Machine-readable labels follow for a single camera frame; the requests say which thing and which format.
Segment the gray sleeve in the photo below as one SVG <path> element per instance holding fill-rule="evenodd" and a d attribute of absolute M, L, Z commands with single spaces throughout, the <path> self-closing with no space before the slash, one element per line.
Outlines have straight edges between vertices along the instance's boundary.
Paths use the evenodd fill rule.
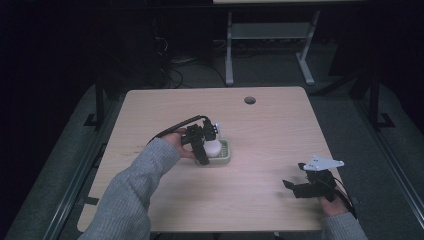
<path fill-rule="evenodd" d="M 150 142 L 129 168 L 112 179 L 80 239 L 149 239 L 150 197 L 179 159 L 169 142 L 159 138 Z"/>
<path fill-rule="evenodd" d="M 323 240 L 366 240 L 368 239 L 359 222 L 351 213 L 322 219 Z"/>

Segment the hand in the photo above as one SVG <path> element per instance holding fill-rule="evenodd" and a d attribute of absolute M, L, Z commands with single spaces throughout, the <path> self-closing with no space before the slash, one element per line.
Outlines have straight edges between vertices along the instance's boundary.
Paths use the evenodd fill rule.
<path fill-rule="evenodd" d="M 162 139 L 170 142 L 175 147 L 175 149 L 177 149 L 182 158 L 196 159 L 193 152 L 184 149 L 181 145 L 181 136 L 185 133 L 185 131 L 186 129 L 179 128 L 175 132 L 163 136 Z"/>
<path fill-rule="evenodd" d="M 346 194 L 344 194 L 344 192 L 341 191 L 339 187 L 336 187 L 336 190 L 340 191 L 346 197 L 346 199 L 349 200 Z M 318 200 L 321 204 L 321 208 L 324 211 L 324 214 L 327 217 L 349 212 L 343 201 L 337 195 L 334 195 L 334 200 L 332 202 L 329 202 L 325 197 L 319 197 Z"/>

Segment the table top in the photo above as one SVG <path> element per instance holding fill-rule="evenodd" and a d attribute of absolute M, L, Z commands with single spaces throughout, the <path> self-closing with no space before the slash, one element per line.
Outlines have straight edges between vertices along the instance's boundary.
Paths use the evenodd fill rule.
<path fill-rule="evenodd" d="M 246 104 L 246 97 L 256 103 Z M 151 198 L 153 232 L 301 231 L 321 229 L 317 199 L 296 199 L 282 179 L 306 183 L 297 164 L 331 158 L 300 87 L 138 90 L 127 94 L 89 197 L 101 199 L 157 133 L 193 116 L 219 122 L 230 143 L 227 165 L 181 159 Z M 335 177 L 340 178 L 336 169 Z M 85 204 L 84 231 L 97 206 Z"/>

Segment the white table leg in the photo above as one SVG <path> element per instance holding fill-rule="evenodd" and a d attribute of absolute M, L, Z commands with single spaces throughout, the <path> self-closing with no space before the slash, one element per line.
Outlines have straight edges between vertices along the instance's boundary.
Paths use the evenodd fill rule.
<path fill-rule="evenodd" d="M 317 10 L 314 13 L 311 24 L 309 25 L 309 29 L 305 38 L 305 46 L 303 47 L 301 52 L 296 53 L 297 61 L 299 62 L 300 69 L 302 70 L 303 77 L 305 78 L 306 84 L 314 85 L 314 79 L 312 78 L 312 74 L 309 71 L 308 64 L 306 63 L 306 55 L 308 54 L 309 47 L 312 42 L 312 38 L 314 37 L 315 28 L 318 22 L 320 11 Z"/>
<path fill-rule="evenodd" d="M 231 18 L 232 13 L 228 13 L 228 26 L 227 26 L 227 56 L 225 57 L 225 84 L 227 86 L 232 86 L 234 84 L 233 78 L 233 62 L 231 59 L 231 38 L 232 38 L 232 29 L 231 29 Z"/>

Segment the hole in table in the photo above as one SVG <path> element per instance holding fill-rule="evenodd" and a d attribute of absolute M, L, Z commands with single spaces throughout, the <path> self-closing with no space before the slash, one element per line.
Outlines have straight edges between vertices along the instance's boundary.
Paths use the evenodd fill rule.
<path fill-rule="evenodd" d="M 249 97 L 244 98 L 244 102 L 249 104 L 249 105 L 252 105 L 252 104 L 256 103 L 256 98 L 249 96 Z"/>

